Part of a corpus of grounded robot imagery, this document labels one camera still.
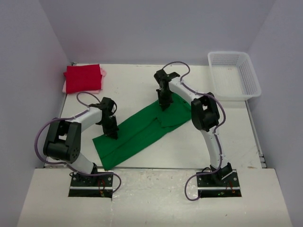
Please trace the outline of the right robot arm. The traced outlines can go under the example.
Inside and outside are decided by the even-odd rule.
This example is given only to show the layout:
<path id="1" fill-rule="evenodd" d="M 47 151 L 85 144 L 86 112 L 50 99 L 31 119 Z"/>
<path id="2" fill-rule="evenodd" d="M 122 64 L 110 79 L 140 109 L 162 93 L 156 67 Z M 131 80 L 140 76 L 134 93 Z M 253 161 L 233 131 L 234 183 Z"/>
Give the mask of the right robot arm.
<path id="1" fill-rule="evenodd" d="M 201 179 L 205 183 L 223 185 L 228 181 L 228 176 L 232 174 L 232 167 L 225 157 L 220 143 L 218 135 L 219 105 L 214 95 L 211 92 L 198 94 L 190 91 L 181 82 L 180 75 L 176 72 L 168 74 L 161 69 L 156 71 L 154 78 L 159 85 L 159 89 L 156 91 L 159 105 L 163 111 L 172 105 L 174 94 L 179 95 L 190 104 L 191 121 L 194 127 L 202 133 L 210 157 L 210 172 Z"/>

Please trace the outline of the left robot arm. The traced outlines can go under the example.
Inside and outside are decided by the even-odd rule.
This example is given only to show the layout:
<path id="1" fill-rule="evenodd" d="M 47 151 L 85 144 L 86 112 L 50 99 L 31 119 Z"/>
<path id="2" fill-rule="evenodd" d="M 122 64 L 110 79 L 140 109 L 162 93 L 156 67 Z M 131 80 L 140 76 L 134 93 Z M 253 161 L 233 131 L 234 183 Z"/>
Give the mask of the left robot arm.
<path id="1" fill-rule="evenodd" d="M 66 164 L 72 171 L 81 174 L 82 181 L 93 186 L 98 182 L 98 168 L 81 152 L 81 135 L 93 125 L 100 125 L 105 136 L 118 139 L 115 112 L 117 104 L 108 97 L 70 118 L 54 119 L 49 124 L 43 154 Z"/>

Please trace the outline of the green t shirt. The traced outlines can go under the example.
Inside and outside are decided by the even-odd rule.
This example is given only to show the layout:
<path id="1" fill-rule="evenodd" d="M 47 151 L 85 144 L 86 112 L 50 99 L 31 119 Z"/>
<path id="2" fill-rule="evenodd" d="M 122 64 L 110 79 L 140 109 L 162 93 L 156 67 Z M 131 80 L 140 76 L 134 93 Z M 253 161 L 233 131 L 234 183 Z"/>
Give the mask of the green t shirt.
<path id="1" fill-rule="evenodd" d="M 111 170 L 191 120 L 190 104 L 177 94 L 172 98 L 173 103 L 166 110 L 155 101 L 120 123 L 118 139 L 103 134 L 92 140 L 105 170 Z"/>

